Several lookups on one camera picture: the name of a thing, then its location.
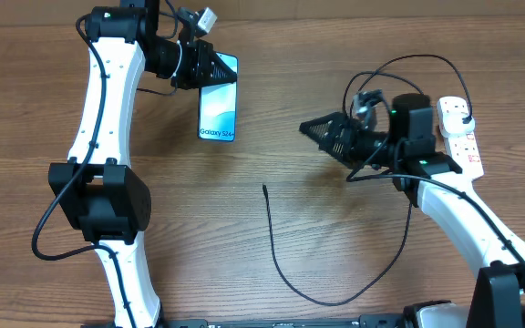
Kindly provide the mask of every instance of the phone screen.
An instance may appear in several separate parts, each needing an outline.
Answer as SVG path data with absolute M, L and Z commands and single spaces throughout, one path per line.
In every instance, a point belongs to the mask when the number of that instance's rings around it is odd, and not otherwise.
M 238 73 L 238 58 L 217 54 Z M 200 89 L 198 137 L 217 141 L 234 141 L 236 128 L 237 82 Z

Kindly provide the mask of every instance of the wood grain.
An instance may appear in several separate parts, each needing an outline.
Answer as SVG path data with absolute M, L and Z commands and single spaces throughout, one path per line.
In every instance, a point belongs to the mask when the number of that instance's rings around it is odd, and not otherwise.
M 418 210 L 394 268 L 346 306 L 303 300 L 273 267 L 262 183 L 278 260 L 312 297 L 352 295 L 396 253 L 406 197 L 387 181 L 344 183 L 346 170 L 297 131 L 341 107 L 355 72 L 395 56 L 440 54 L 462 71 L 487 172 L 476 190 L 525 240 L 525 16 L 225 22 L 209 40 L 240 59 L 236 142 L 196 138 L 197 91 L 139 94 L 131 131 L 133 169 L 154 204 L 149 270 L 170 318 L 356 317 L 433 299 L 469 302 L 466 263 Z M 30 251 L 32 229 L 52 200 L 47 167 L 65 160 L 80 120 L 87 64 L 73 27 L 0 28 L 0 327 L 78 327 L 113 315 L 95 254 L 50 263 Z M 433 99 L 462 95 L 450 68 L 433 59 L 389 71 Z M 150 75 L 141 85 L 170 88 Z M 410 91 L 383 78 L 370 87 L 389 98 Z M 42 249 L 83 244 L 54 213 Z

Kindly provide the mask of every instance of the tabletop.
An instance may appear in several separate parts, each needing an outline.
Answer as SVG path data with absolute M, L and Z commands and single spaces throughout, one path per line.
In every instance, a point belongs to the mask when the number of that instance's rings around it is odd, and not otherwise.
M 525 16 L 221 22 L 207 40 L 240 60 L 236 141 L 197 138 L 197 90 L 138 94 L 131 128 L 132 168 L 153 204 L 149 271 L 169 318 L 353 318 L 430 300 L 468 304 L 473 274 L 419 210 L 394 267 L 345 306 L 302 299 L 273 266 L 263 183 L 278 261 L 302 292 L 341 301 L 396 254 L 406 196 L 390 181 L 345 183 L 348 170 L 298 132 L 341 108 L 354 73 L 396 56 L 438 54 L 462 72 L 486 170 L 475 189 L 525 240 Z M 387 72 L 434 102 L 463 97 L 450 67 L 432 58 Z M 66 160 L 87 82 L 88 52 L 73 26 L 0 28 L 0 327 L 78 327 L 114 315 L 96 254 L 44 262 L 30 250 L 53 199 L 48 166 Z M 147 73 L 140 86 L 170 89 Z M 411 92 L 384 77 L 368 86 L 388 99 Z M 58 209 L 40 245 L 54 254 L 86 243 Z

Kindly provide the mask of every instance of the power strip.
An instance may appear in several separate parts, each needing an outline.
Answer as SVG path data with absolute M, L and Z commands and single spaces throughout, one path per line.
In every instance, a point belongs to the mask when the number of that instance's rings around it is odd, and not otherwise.
M 483 165 L 477 140 L 475 139 L 475 120 L 463 124 L 468 115 L 465 99 L 460 97 L 443 97 L 437 102 L 439 128 L 445 140 L 445 149 L 463 169 L 463 174 L 472 180 L 483 176 Z

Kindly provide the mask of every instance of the white power strip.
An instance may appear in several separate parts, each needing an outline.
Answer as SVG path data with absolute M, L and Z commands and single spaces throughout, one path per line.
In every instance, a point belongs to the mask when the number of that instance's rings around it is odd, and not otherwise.
M 472 123 L 463 124 L 463 118 L 468 115 L 465 99 L 443 97 L 437 102 L 437 113 L 448 155 L 463 169 L 463 174 L 472 180 L 482 177 L 483 165 L 473 133 L 475 120 L 472 119 Z

